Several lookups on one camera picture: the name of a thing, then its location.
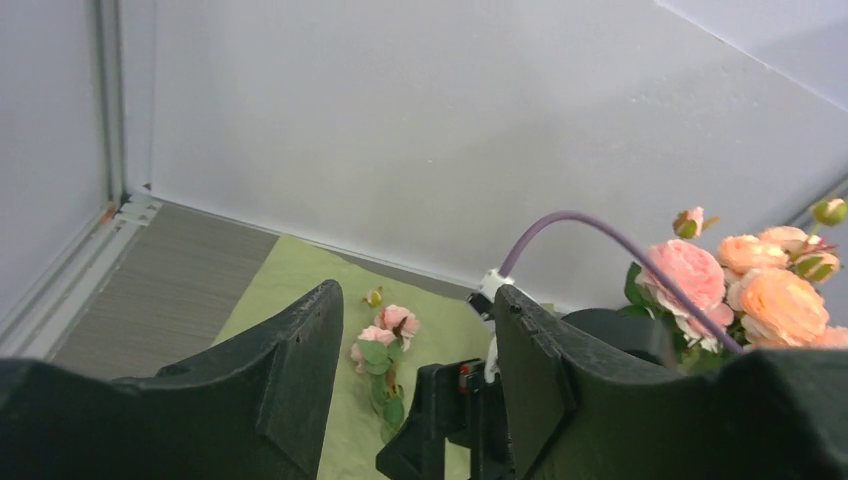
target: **light green tablecloth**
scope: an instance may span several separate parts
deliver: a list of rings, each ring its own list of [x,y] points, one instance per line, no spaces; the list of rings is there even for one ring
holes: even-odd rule
[[[390,280],[299,239],[283,236],[244,292],[215,343],[275,315],[327,279],[334,279],[342,286],[345,319],[318,478],[385,478],[374,468],[374,458],[383,446],[380,420],[369,403],[366,378],[354,372],[349,357],[356,336],[371,324],[376,314],[376,310],[361,303],[362,297],[368,290],[382,286],[384,304],[407,307],[421,321],[421,330],[398,371],[400,383],[408,392],[407,411],[418,367],[485,358],[491,336],[462,301]],[[446,457],[445,478],[467,479],[467,450],[448,445]]]

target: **cable connector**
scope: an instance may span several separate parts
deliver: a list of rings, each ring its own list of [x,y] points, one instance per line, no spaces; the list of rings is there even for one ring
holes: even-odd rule
[[[483,321],[492,320],[492,307],[495,304],[495,294],[503,285],[512,285],[515,281],[511,277],[504,277],[498,273],[497,269],[492,269],[486,272],[486,275],[480,280],[480,286],[477,291],[468,296],[466,303],[471,305],[471,308],[480,315]]]

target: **flower arrangement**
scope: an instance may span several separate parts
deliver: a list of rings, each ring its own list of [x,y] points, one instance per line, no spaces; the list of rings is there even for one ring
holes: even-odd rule
[[[383,289],[369,291],[362,303],[372,309],[379,308]],[[365,327],[350,347],[356,371],[369,377],[371,406],[383,420],[380,436],[386,443],[397,434],[406,417],[397,366],[420,327],[414,313],[389,305],[377,313],[373,325]]]
[[[848,348],[848,328],[829,326],[830,315],[816,286],[841,268],[836,245],[818,234],[848,214],[842,199],[812,207],[809,232],[777,226],[759,235],[731,236],[716,254],[691,240],[715,225],[703,208],[681,212],[676,238],[652,246],[648,257],[692,302],[746,350],[752,348]],[[631,263],[624,294],[628,315],[662,321],[672,334],[680,370],[698,373],[721,366],[730,355],[647,270]]]

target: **purple cable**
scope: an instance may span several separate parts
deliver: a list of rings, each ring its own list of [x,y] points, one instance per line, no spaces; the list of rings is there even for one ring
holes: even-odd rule
[[[509,251],[509,255],[506,256],[506,260],[504,260],[503,265],[501,265],[500,273],[502,276],[509,276],[512,269],[515,267],[515,264],[518,262],[518,257],[521,255],[521,252],[527,248],[527,245],[533,240],[539,232],[541,232],[545,227],[552,223],[560,222],[563,220],[576,220],[581,223],[585,223],[590,227],[594,227],[596,230],[600,230],[605,233],[608,237],[615,240],[619,245],[624,247],[625,250],[630,252],[636,260],[639,261],[645,268],[647,268],[653,275],[659,280],[660,284],[665,287],[668,291],[670,291],[677,300],[686,307],[686,310],[698,320],[704,328],[706,328],[715,338],[718,339],[728,350],[733,353],[742,353],[742,346],[736,343],[735,340],[730,338],[730,336],[724,332],[721,328],[719,328],[712,320],[710,320],[700,308],[696,307],[692,300],[683,293],[683,290],[677,286],[674,281],[668,277],[659,267],[650,259],[647,255],[642,253],[633,242],[627,239],[623,234],[618,232],[612,225],[594,218],[590,215],[586,215],[580,212],[562,210],[559,212],[554,212],[549,215],[545,215],[540,218],[536,223],[530,226],[524,235],[515,242],[515,246],[512,247],[512,250]]]

